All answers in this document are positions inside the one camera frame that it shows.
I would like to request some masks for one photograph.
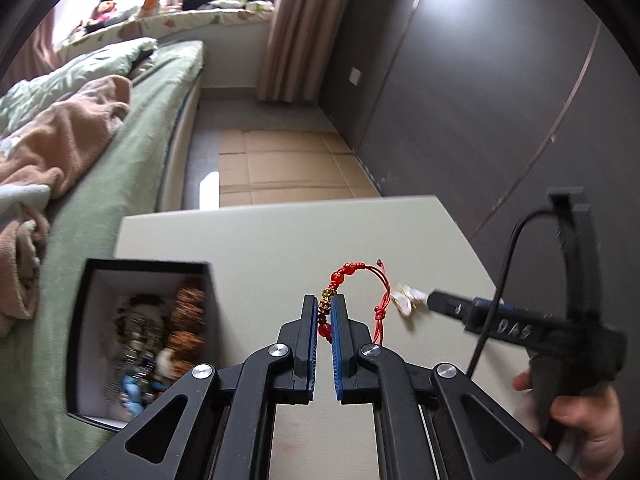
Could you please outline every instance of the red string bracelet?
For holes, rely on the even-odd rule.
[[[344,281],[345,276],[353,274],[356,270],[365,269],[373,272],[385,286],[385,293],[382,295],[380,304],[373,309],[376,314],[376,331],[373,334],[373,342],[377,343],[378,340],[380,340],[380,346],[382,346],[382,338],[384,335],[382,321],[385,319],[386,307],[391,299],[391,290],[382,260],[378,260],[376,265],[377,267],[367,265],[363,262],[356,264],[346,263],[331,275],[331,283],[329,283],[329,286],[322,292],[322,299],[320,300],[320,305],[318,305],[318,334],[324,337],[329,343],[331,342],[331,325],[327,323],[326,317],[331,310],[331,298],[338,293],[338,287]]]

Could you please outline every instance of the silver screw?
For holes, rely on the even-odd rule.
[[[455,377],[456,374],[458,373],[458,371],[456,370],[456,367],[454,365],[450,365],[449,363],[443,363],[441,365],[438,365],[438,368],[436,368],[436,371],[438,372],[438,375],[440,377],[444,377],[445,379],[450,379],[452,377]]]
[[[196,379],[206,379],[213,373],[213,368],[209,365],[198,365],[191,370]]]
[[[283,343],[275,343],[269,347],[269,354],[274,357],[282,357],[289,353],[289,347]]]
[[[364,345],[360,351],[363,355],[367,357],[375,357],[376,355],[380,355],[380,346],[374,344]]]

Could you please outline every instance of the triangular cutout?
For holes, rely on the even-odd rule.
[[[188,400],[185,395],[175,396],[134,436],[127,440],[125,449],[151,463],[161,463]]]
[[[472,396],[463,395],[461,401],[469,426],[487,462],[497,462],[522,449],[521,441]]]

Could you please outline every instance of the table top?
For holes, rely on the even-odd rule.
[[[505,245],[508,234],[505,233]],[[305,294],[320,296],[345,262],[384,261],[392,285],[490,298],[494,285],[473,249],[434,197],[387,198],[184,211],[125,218],[118,258],[212,263],[220,309],[222,365],[240,363],[276,341],[296,319]],[[351,319],[374,328],[383,288],[369,272],[340,286]],[[385,346],[407,362],[465,369],[476,336],[452,319],[390,305]],[[523,349],[489,341],[474,380],[509,412],[518,402],[511,378],[527,367]],[[316,390],[309,406],[279,406],[271,478],[378,477],[372,409],[335,399],[331,346],[318,339]]]

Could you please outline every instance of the open box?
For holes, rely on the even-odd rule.
[[[77,420],[109,431],[127,425],[114,416],[103,395],[112,364],[105,351],[118,304],[137,294],[160,296],[169,309],[188,278],[202,280],[205,299],[204,350],[200,362],[216,365],[218,338],[214,336],[217,307],[208,263],[88,259],[80,281],[66,354],[66,410]]]

